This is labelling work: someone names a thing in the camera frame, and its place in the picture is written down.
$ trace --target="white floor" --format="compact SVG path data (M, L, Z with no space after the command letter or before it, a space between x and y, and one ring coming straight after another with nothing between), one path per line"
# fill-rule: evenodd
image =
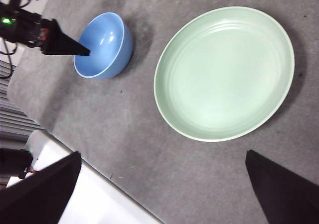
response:
M70 153L57 140L39 130L31 134L25 149L32 152L34 156L35 170L41 170ZM19 178L11 177L8 187L18 181L20 181ZM160 224L161 222L109 180L86 163L82 163L74 192L59 223Z

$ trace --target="green led light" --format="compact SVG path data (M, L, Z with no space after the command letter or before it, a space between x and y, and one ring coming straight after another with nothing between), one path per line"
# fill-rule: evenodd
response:
M1 21L2 21L2 23L5 23L5 24L12 24L12 21L7 17L3 17L1 19Z

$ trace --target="gray carpet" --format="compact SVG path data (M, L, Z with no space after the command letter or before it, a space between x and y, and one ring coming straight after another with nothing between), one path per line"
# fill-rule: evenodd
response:
M153 78L170 38L196 16L223 6L260 9L279 21L295 50L293 84L275 115L222 143L172 130L157 110ZM78 38L95 16L114 11L136 50L108 80L76 74L72 57L27 49L8 96L30 118L168 224L266 224L245 155L262 155L319 184L319 0L49 0L44 17Z

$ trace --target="green plate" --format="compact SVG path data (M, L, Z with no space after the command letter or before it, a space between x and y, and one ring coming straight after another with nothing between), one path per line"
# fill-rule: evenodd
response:
M272 17L248 7L209 11L164 49L154 78L156 104L180 134L217 142L262 125L286 97L294 51Z

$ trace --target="blue bowl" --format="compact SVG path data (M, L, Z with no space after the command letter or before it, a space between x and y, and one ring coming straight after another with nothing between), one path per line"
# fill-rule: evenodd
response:
M132 35L113 12L94 18L86 26L79 43L91 50L89 56L73 58L75 70L85 78L116 76L126 67L133 52Z

